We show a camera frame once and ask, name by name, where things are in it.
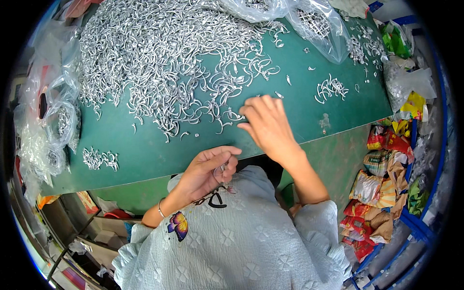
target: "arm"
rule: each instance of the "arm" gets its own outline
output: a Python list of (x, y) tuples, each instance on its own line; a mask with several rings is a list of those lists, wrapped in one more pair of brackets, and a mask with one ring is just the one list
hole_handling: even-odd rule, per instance
[(269, 158), (290, 173), (302, 205), (330, 199), (306, 153), (293, 137), (281, 99), (269, 95), (249, 98), (239, 112), (249, 123), (240, 123), (237, 127), (246, 130)]
[[(165, 217), (170, 216), (181, 208), (199, 200), (221, 182), (229, 182), (235, 173), (238, 163), (235, 155), (242, 153), (241, 149), (233, 146), (220, 146), (201, 151), (185, 170), (179, 183), (168, 196), (160, 202), (161, 212)], [(221, 175), (213, 176), (213, 170), (228, 163)], [(142, 224), (147, 227), (157, 227), (163, 217), (158, 212), (158, 204), (150, 208), (142, 218)]]

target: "green work table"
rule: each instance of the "green work table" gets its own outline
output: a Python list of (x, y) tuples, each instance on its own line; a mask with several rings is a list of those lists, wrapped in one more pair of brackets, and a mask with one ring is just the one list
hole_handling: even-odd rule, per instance
[[(364, 65), (353, 65), (350, 58), (340, 65), (330, 63), (309, 41), (303, 40), (287, 20), (280, 21), (291, 31), (279, 35), (285, 45), (276, 48), (269, 34), (264, 35), (262, 43), (263, 52), (272, 58), (272, 66), (278, 65), (281, 71), (269, 76), (269, 81), (258, 77), (250, 87), (243, 86), (238, 97), (227, 101), (233, 111), (238, 112), (247, 98), (264, 94), (277, 97), (274, 93), (277, 91), (284, 96), (285, 111), (298, 143), (340, 133), (392, 114), (383, 84), (383, 74), (372, 64), (374, 57), (368, 56), (369, 72), (366, 78)], [(367, 19), (359, 19), (359, 22), (374, 29), (374, 39), (380, 37), (370, 15)], [(345, 25), (350, 35), (359, 34), (356, 30), (349, 29), (350, 26), (357, 26), (356, 19), (351, 18)], [(303, 51), (306, 47), (310, 53)], [(204, 60), (202, 65), (211, 71), (214, 71), (219, 61), (219, 56), (205, 55), (200, 58)], [(309, 71), (308, 66), (316, 69)], [(374, 71), (377, 71), (377, 77), (374, 77)], [(344, 101), (334, 95), (322, 105), (314, 99), (314, 95), (317, 95), (317, 84), (328, 79), (329, 73), (332, 78), (336, 77), (342, 82), (349, 92)], [(286, 75), (289, 75), (292, 86), (287, 83)], [(355, 84), (359, 85), (359, 93), (354, 88)], [(240, 159), (263, 153), (248, 133), (235, 126), (238, 122), (225, 126), (222, 134), (216, 134), (215, 132), (220, 132), (220, 124), (217, 121), (210, 123), (210, 115), (203, 115), (201, 122), (196, 125), (181, 123), (179, 135), (165, 143), (165, 135), (157, 128), (156, 123), (152, 123), (152, 118), (145, 117), (144, 124), (140, 125), (134, 115), (129, 114), (126, 106), (128, 93), (126, 88), (117, 108), (110, 102), (103, 104), (99, 121), (92, 108), (81, 107), (82, 134), (78, 153), (71, 154), (70, 157), (71, 173), (63, 172), (53, 177), (53, 188), (43, 183), (42, 195), (99, 189), (180, 173), (200, 151), (220, 145), (241, 148), (243, 151), (238, 156)], [(194, 93), (202, 102), (209, 99), (209, 93), (204, 93), (199, 88)], [(322, 128), (320, 121), (324, 119), (324, 114), (328, 115), (329, 123)], [(133, 123), (137, 127), (135, 134)], [(186, 131), (190, 135), (184, 135), (181, 141), (180, 134)], [(82, 150), (90, 147), (98, 149), (100, 153), (118, 153), (119, 170), (114, 172), (105, 164), (100, 170), (89, 170), (83, 162)]]

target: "silver bracelet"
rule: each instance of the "silver bracelet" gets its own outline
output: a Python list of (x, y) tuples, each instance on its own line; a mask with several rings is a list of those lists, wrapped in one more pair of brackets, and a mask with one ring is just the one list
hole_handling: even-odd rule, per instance
[(160, 204), (162, 202), (162, 200), (165, 199), (165, 197), (163, 197), (160, 202), (158, 202), (158, 212), (160, 213), (160, 215), (165, 219), (166, 217), (164, 216), (164, 214), (161, 212), (161, 209), (160, 209)]

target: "left hand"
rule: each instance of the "left hand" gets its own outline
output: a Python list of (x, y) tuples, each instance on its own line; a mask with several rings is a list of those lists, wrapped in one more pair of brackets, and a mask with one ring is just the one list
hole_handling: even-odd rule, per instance
[[(242, 150), (234, 146), (219, 146), (201, 151), (185, 170), (179, 183), (171, 193), (178, 195), (186, 205), (199, 200), (221, 182), (229, 182), (236, 171), (238, 160), (235, 155)], [(215, 168), (227, 163), (221, 175), (214, 176)]]

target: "black print on shirt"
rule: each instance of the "black print on shirt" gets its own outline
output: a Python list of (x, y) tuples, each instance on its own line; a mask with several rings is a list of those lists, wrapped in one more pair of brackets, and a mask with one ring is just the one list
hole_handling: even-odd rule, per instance
[[(200, 204), (202, 204), (202, 203), (205, 202), (206, 200), (209, 200), (209, 201), (208, 201), (208, 204), (209, 204), (210, 207), (214, 207), (214, 208), (224, 208), (224, 207), (227, 207), (227, 205), (222, 204), (222, 198), (221, 198), (221, 196), (219, 195), (219, 192), (218, 192), (219, 188), (221, 188), (221, 187), (222, 187), (223, 189), (227, 190), (224, 186), (221, 185), (220, 187), (218, 187), (218, 189), (216, 189), (216, 190), (211, 194), (211, 196), (209, 196), (209, 197), (204, 197), (204, 198), (202, 198), (202, 199), (200, 199), (200, 200), (197, 200), (197, 201), (194, 202), (194, 204), (195, 204), (196, 206), (199, 206)], [(214, 197), (215, 197), (215, 196), (217, 197), (217, 201), (219, 202), (219, 204), (215, 204), (215, 203), (214, 203), (214, 201), (215, 201), (215, 200), (214, 200)]]

